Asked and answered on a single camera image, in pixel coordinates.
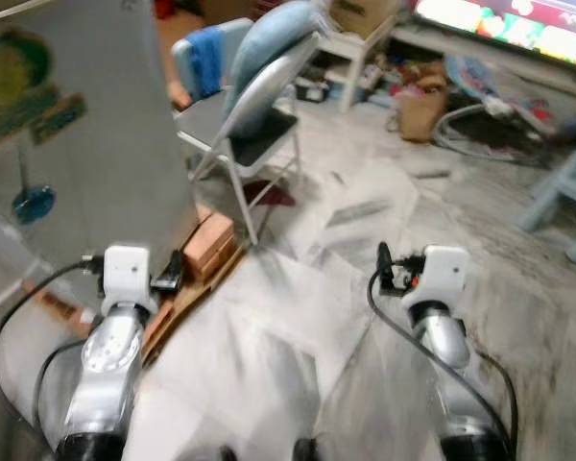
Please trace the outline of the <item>blue round fridge magnet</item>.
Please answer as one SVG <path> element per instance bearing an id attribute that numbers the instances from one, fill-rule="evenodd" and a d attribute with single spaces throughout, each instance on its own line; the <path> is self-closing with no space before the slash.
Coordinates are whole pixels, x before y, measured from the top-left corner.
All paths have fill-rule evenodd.
<path id="1" fill-rule="evenodd" d="M 54 210 L 56 190 L 50 185 L 21 187 L 12 198 L 12 216 L 19 225 L 31 225 Z"/>

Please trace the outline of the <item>grey fridge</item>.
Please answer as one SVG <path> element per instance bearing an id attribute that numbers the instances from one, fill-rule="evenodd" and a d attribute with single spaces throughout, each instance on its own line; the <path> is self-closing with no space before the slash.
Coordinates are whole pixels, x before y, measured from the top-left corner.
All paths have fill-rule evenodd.
<path id="1" fill-rule="evenodd" d="M 146 247 L 159 273 L 197 216 L 151 0 L 0 0 L 0 34 L 11 28 L 45 40 L 59 101 L 82 93 L 87 111 L 46 144 L 30 124 L 0 141 L 0 302 L 113 243 Z M 24 227 L 12 198 L 30 185 L 57 201 Z"/>

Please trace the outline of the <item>dark rectangular fridge magnet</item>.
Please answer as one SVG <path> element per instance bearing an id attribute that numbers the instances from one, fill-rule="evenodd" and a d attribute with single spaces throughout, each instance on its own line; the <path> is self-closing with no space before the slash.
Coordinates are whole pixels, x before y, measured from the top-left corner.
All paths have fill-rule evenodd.
<path id="1" fill-rule="evenodd" d="M 86 111 L 87 105 L 82 93 L 64 98 L 33 120 L 29 127 L 31 141 L 35 145 L 46 144 L 83 118 Z"/>

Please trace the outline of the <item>green round fridge magnet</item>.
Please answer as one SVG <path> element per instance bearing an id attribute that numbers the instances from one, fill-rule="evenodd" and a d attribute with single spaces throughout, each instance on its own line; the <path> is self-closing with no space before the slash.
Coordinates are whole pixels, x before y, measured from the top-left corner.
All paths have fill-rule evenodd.
<path id="1" fill-rule="evenodd" d="M 45 40 L 11 28 L 0 34 L 0 141 L 59 103 Z"/>

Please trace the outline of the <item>brown cardboard sheet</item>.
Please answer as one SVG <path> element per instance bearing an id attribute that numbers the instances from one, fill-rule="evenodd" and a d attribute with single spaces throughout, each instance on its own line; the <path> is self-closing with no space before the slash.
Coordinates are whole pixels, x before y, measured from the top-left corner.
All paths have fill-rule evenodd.
<path id="1" fill-rule="evenodd" d="M 245 257 L 246 249 L 240 243 L 232 250 L 224 264 L 212 277 L 205 280 L 187 282 L 173 299 L 161 305 L 160 311 L 153 317 L 144 334 L 143 357 L 144 368 L 151 368 L 156 363 L 162 348 L 173 337 L 175 330 L 188 316 L 199 307 L 219 285 L 226 281 L 232 269 Z"/>

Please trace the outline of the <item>red brick stack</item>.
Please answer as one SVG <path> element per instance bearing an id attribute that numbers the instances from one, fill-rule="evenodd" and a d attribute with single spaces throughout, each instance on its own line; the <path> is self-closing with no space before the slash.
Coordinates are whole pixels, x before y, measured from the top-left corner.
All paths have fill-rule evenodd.
<path id="1" fill-rule="evenodd" d="M 192 279 L 205 279 L 221 267 L 224 252 L 235 246 L 234 221 L 222 212 L 197 206 L 199 225 L 182 246 L 184 264 Z"/>

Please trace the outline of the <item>dark red floor rag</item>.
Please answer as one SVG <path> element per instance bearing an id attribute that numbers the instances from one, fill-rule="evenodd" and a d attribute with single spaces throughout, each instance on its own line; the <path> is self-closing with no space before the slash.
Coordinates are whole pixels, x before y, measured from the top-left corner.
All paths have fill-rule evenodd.
<path id="1" fill-rule="evenodd" d="M 278 183 L 269 180 L 245 182 L 241 193 L 249 206 L 296 206 L 296 198 Z"/>

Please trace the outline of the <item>brown paper bag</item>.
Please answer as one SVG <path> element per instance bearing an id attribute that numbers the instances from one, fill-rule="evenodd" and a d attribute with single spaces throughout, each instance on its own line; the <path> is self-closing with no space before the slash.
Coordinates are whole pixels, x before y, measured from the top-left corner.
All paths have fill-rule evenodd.
<path id="1" fill-rule="evenodd" d="M 404 86 L 394 93 L 394 100 L 399 137 L 417 144 L 432 141 L 434 127 L 446 112 L 447 84 Z"/>

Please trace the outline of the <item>white metal folding chair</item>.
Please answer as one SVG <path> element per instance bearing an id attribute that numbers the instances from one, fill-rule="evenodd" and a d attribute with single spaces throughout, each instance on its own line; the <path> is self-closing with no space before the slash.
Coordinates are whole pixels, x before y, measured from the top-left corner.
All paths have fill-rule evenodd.
<path id="1" fill-rule="evenodd" d="M 253 219 L 254 208 L 243 197 L 243 184 L 254 180 L 279 183 L 283 176 L 278 173 L 269 179 L 260 176 L 266 163 L 284 145 L 291 146 L 293 166 L 301 166 L 300 115 L 292 97 L 293 81 L 318 52 L 322 31 L 305 36 L 283 56 L 263 67 L 254 78 L 245 95 L 236 102 L 230 115 L 224 104 L 231 95 L 228 73 L 236 50 L 245 38 L 252 19 L 232 19 L 217 26 L 223 34 L 223 80 L 221 91 L 207 98 L 197 97 L 195 83 L 186 89 L 192 104 L 174 115 L 179 140 L 196 151 L 188 177 L 195 182 L 203 179 L 214 167 L 227 172 L 232 192 L 235 194 L 240 218 L 252 243 L 260 241 L 261 225 Z M 175 57 L 183 58 L 191 70 L 190 44 L 180 40 L 174 45 Z"/>

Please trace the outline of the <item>light blue plastic stool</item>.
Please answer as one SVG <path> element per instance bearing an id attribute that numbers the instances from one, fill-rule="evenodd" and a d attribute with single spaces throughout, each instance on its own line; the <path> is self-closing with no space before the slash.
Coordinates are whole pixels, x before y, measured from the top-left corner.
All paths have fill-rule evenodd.
<path id="1" fill-rule="evenodd" d="M 562 199 L 576 203 L 576 150 L 550 176 L 535 185 L 531 197 L 533 202 L 522 211 L 516 223 L 525 232 L 537 231 Z"/>

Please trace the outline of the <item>baby bouncer seat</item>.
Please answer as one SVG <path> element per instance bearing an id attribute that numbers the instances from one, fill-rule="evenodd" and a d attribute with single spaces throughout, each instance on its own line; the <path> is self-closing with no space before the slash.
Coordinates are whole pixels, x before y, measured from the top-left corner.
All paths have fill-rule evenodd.
<path id="1" fill-rule="evenodd" d="M 447 54 L 443 65 L 450 82 L 473 102 L 437 120 L 430 132 L 434 145 L 465 157 L 541 168 L 548 165 L 548 144 L 562 131 L 562 116 L 546 96 L 515 73 L 476 57 Z M 488 115 L 519 136 L 521 148 L 494 148 L 454 129 L 456 119 L 475 114 Z"/>

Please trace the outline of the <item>black right robot foot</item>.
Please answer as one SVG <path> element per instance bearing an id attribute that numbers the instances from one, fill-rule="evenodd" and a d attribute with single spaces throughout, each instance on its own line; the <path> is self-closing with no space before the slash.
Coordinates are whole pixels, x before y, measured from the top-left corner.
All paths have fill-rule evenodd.
<path id="1" fill-rule="evenodd" d="M 307 436 L 294 440 L 291 461 L 322 461 L 318 440 Z"/>

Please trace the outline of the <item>small black box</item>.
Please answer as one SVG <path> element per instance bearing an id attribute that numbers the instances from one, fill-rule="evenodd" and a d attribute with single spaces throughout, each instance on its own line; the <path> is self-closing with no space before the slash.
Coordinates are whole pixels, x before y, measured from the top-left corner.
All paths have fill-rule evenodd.
<path id="1" fill-rule="evenodd" d="M 331 84 L 327 80 L 315 81 L 300 76 L 293 81 L 294 97 L 310 104 L 322 104 L 330 97 Z"/>

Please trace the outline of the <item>blue towel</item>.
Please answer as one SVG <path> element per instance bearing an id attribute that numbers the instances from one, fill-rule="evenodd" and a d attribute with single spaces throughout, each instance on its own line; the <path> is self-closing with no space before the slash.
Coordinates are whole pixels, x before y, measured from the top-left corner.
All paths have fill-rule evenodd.
<path id="1" fill-rule="evenodd" d="M 223 34 L 208 26 L 184 37 L 190 44 L 190 66 L 196 76 L 197 97 L 207 98 L 221 91 L 223 80 Z"/>

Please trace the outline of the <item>white small table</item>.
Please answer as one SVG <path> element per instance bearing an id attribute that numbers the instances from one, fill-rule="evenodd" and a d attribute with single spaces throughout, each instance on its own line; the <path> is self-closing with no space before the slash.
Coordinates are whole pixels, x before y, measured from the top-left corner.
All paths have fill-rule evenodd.
<path id="1" fill-rule="evenodd" d="M 340 100 L 338 100 L 338 109 L 340 111 L 349 111 L 357 100 L 359 93 L 363 91 L 366 82 L 366 67 L 369 62 L 369 56 L 375 45 L 383 42 L 392 34 L 395 23 L 390 19 L 385 19 L 374 31 L 368 36 L 359 36 L 356 34 L 347 34 L 344 32 L 326 32 L 320 39 L 320 50 L 336 56 L 345 58 L 347 66 L 340 73 L 341 79 L 338 83 L 344 85 Z"/>

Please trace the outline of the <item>light blue pillow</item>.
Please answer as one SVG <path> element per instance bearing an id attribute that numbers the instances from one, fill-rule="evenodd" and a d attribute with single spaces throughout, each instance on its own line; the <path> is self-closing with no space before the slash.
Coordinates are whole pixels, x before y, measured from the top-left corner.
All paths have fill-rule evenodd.
<path id="1" fill-rule="evenodd" d="M 228 73 L 231 95 L 224 104 L 226 114 L 230 115 L 235 109 L 236 102 L 245 95 L 263 67 L 323 27 L 322 9 L 311 0 L 289 0 L 253 22 L 236 50 Z"/>

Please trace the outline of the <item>brown cardboard box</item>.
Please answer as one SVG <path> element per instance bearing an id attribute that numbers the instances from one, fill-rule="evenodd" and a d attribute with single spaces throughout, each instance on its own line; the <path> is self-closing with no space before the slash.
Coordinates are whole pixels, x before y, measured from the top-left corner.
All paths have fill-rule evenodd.
<path id="1" fill-rule="evenodd" d="M 398 12 L 399 4 L 401 0 L 330 0 L 328 12 L 341 32 L 368 38 Z"/>

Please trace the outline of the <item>colourful television screen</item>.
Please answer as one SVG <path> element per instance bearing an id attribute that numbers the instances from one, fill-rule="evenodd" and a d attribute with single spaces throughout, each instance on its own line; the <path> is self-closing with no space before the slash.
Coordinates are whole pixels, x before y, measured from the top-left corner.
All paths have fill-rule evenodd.
<path id="1" fill-rule="evenodd" d="M 408 0 L 416 19 L 576 67 L 576 0 Z"/>

